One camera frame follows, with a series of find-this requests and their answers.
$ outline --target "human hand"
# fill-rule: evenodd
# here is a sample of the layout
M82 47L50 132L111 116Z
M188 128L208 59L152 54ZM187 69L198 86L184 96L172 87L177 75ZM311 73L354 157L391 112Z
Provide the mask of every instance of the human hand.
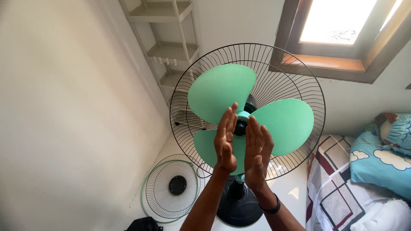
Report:
M237 169L237 159L233 155L233 132L236 129L238 115L237 103L233 103L221 117L218 124L217 134L214 138L217 163L214 170L223 170L232 173Z
M254 191L266 184L267 167L274 142L267 127L260 126L254 116L247 120L245 140L245 183Z

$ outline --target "black wristband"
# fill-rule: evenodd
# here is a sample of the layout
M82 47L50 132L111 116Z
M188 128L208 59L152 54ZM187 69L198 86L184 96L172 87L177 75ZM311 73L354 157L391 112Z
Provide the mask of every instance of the black wristband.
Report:
M258 203L258 205L260 206L260 208L262 209L262 211L268 212L270 214L275 214L278 212L278 210L280 210L281 204L280 201L278 200L278 197L275 193L273 193L275 195L275 197L277 198L277 206L274 209L270 209L270 210L265 210L261 207L260 203Z

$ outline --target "geometric pattern bedsheet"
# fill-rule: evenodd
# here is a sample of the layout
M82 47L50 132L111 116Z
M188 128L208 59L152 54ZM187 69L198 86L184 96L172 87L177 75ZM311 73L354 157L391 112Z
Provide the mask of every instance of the geometric pattern bedsheet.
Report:
M376 202L397 197L386 188L351 182L349 153L354 140L324 135L312 152L307 181L308 231L349 231Z

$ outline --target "fan grille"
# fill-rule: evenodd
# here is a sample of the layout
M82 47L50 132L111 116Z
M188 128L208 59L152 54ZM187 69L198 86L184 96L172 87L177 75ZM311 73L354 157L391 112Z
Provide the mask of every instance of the fan grille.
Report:
M171 155L151 171L145 194L150 208L157 215L174 219L186 215L205 186L204 172L184 154ZM185 181L185 189L171 192L173 184Z
M294 98L306 102L313 110L314 126L308 139L294 152L271 156L266 180L287 174L304 162L317 145L323 131L326 106L322 89L310 69L292 54L273 46L255 43L224 46L205 54L186 70L174 90L170 105L171 128L177 143L191 160L199 163L199 167L212 173L212 167L198 155L193 137L202 129L217 129L217 125L193 116L187 94L203 72L227 63L245 65L255 71L256 84L247 99L255 108ZM187 111L185 117L181 116L181 111Z

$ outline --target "window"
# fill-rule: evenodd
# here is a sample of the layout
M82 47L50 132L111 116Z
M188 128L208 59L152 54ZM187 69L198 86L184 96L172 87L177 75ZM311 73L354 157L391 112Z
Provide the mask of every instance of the window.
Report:
M274 46L317 77L373 83L410 38L411 0L285 0Z

